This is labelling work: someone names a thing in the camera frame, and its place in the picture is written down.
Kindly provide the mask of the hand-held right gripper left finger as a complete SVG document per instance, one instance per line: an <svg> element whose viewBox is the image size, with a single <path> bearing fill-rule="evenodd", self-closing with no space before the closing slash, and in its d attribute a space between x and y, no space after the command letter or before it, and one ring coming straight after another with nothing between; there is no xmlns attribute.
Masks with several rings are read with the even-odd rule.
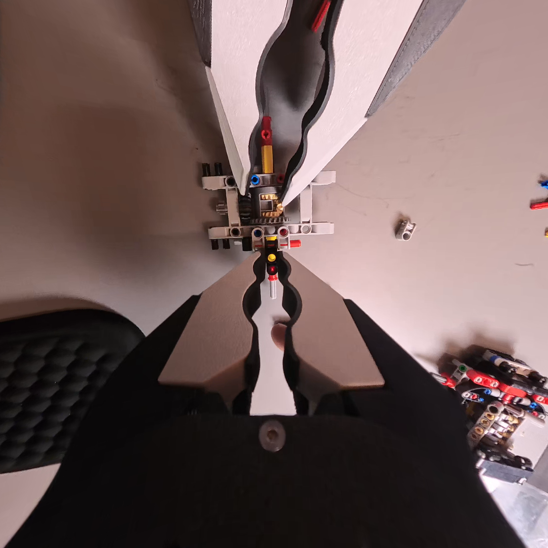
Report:
<svg viewBox="0 0 548 548"><path fill-rule="evenodd" d="M199 388L218 394L231 412L248 406L245 362L256 327L244 297L260 283L254 268L262 256L254 252L205 289L174 346L158 381L162 385Z"/></svg>

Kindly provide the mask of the grey lego gearbox assembly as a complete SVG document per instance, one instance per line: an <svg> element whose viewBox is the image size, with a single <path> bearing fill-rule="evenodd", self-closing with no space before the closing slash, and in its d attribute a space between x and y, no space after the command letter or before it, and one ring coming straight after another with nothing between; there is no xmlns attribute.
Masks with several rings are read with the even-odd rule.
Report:
<svg viewBox="0 0 548 548"><path fill-rule="evenodd" d="M259 129L261 165L249 178L249 187L242 194L234 175L224 175L222 165L214 165L211 174L208 163L202 164L202 187L208 191L223 191L224 201L217 203L216 211L227 216L223 227L208 229L213 250L230 249L231 243L239 244L243 251L260 251L266 257L266 277L270 298L277 297L278 263L282 251L301 246L302 237L331 235L334 224L314 221L313 188L331 185L336 181L335 171L321 171L301 188L289 202L286 193L286 174L275 172L273 164L273 139L271 117L263 116Z"/></svg>

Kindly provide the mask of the lego car chassis assembly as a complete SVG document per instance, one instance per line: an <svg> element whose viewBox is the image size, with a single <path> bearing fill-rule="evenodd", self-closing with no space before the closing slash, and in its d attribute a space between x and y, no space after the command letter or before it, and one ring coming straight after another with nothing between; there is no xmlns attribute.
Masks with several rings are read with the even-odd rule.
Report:
<svg viewBox="0 0 548 548"><path fill-rule="evenodd" d="M464 411L479 474L526 483L547 446L547 376L510 354L481 347L431 376Z"/></svg>

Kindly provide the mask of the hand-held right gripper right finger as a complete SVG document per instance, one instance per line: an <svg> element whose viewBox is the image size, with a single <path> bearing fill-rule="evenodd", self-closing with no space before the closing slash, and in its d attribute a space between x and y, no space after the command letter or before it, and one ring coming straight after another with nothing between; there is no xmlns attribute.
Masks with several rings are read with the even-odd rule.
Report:
<svg viewBox="0 0 548 548"><path fill-rule="evenodd" d="M384 387L344 298L288 253L280 282L289 316L283 371L297 414L314 414L325 396Z"/></svg>

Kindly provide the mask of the pile of coloured lego pins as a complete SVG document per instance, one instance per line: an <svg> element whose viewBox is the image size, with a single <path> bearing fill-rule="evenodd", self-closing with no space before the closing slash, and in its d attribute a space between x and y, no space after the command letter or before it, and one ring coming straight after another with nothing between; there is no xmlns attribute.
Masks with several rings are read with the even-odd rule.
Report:
<svg viewBox="0 0 548 548"><path fill-rule="evenodd" d="M547 173L539 175L537 185L545 193L544 197L536 198L530 202L529 209L531 211L547 210Z"/></svg>

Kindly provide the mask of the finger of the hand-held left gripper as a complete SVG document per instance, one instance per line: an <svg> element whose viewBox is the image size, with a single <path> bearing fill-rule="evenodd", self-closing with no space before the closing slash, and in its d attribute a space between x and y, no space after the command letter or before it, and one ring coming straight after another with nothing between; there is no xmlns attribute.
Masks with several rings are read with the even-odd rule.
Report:
<svg viewBox="0 0 548 548"><path fill-rule="evenodd" d="M338 1L325 21L324 82L288 164L289 204L362 127L421 1Z"/></svg>
<svg viewBox="0 0 548 548"><path fill-rule="evenodd" d="M292 1L212 1L206 74L232 175L245 195L264 114L261 75L284 30Z"/></svg>

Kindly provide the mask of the clear plastic bag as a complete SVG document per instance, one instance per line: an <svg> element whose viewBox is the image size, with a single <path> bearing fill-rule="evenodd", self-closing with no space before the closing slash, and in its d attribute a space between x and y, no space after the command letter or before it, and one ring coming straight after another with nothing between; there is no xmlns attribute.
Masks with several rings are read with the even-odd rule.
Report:
<svg viewBox="0 0 548 548"><path fill-rule="evenodd" d="M527 417L511 437L511 452L528 458L533 471L519 471L477 459L484 486L526 547L547 547L547 421Z"/></svg>

